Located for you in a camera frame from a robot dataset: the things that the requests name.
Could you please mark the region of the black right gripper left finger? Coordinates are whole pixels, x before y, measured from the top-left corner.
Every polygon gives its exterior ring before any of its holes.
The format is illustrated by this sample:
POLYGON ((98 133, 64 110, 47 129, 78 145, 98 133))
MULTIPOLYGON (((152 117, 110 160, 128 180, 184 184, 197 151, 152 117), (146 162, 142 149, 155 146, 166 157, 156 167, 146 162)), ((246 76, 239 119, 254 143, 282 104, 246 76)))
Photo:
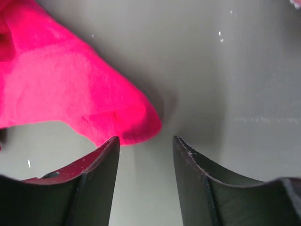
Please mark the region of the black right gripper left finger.
POLYGON ((119 153, 119 138, 112 137, 93 152, 41 178, 1 176, 1 225, 108 225, 119 153))

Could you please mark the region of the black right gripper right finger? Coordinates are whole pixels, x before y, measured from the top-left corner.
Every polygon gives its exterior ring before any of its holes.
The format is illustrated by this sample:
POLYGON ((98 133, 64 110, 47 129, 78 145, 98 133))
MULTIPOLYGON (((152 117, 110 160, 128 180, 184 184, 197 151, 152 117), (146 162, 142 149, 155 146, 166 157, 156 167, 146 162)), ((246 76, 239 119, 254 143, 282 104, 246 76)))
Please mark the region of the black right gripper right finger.
POLYGON ((298 226, 301 180, 258 181, 235 173, 173 138, 173 159, 185 226, 298 226))

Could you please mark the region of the crimson red t shirt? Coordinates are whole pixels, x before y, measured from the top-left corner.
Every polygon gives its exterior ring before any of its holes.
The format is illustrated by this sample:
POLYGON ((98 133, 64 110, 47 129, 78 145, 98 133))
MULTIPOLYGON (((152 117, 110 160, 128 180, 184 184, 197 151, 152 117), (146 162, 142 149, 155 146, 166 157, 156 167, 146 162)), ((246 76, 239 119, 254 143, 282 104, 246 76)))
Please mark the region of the crimson red t shirt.
POLYGON ((146 96, 33 0, 0 3, 0 126, 62 121, 99 146, 161 129, 146 96))

